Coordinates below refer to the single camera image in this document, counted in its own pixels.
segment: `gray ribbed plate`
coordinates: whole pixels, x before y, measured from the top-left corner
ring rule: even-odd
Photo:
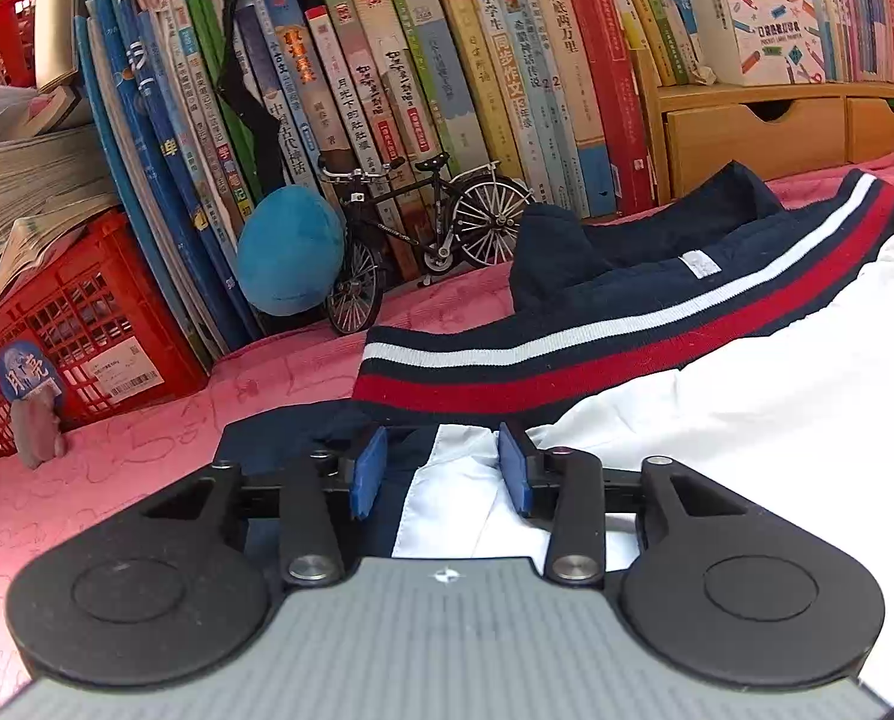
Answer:
[[[200,679],[123,693],[39,680],[0,720],[874,720],[885,710],[848,680],[797,693],[694,680],[633,640],[602,595],[552,586],[529,560],[366,559],[340,586],[290,596],[244,654]]]

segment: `label printer box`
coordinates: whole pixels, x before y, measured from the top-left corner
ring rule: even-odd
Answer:
[[[742,86],[823,83],[811,0],[690,0],[705,64]]]

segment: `red stripe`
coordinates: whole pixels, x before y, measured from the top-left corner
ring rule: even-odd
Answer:
[[[512,382],[419,384],[364,374],[354,385],[353,397],[413,412],[516,413],[684,365],[776,322],[835,285],[868,254],[893,211],[894,186],[884,185],[853,232],[794,283],[679,336]]]

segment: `wooden drawer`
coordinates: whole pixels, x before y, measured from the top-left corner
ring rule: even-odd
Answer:
[[[794,100],[772,122],[746,105],[717,105],[667,114],[671,191],[681,197],[730,160],[763,180],[847,162],[842,98]]]
[[[894,111],[887,100],[847,98],[847,161],[866,162],[894,151]]]

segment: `bicycle's front wheel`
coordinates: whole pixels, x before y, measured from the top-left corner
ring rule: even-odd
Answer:
[[[463,258],[475,268],[511,261],[530,194],[503,175],[474,176],[460,191],[451,220]]]
[[[324,300],[331,327],[341,336],[367,330],[377,320],[383,301],[383,262],[378,250],[359,238],[348,242],[349,259]]]

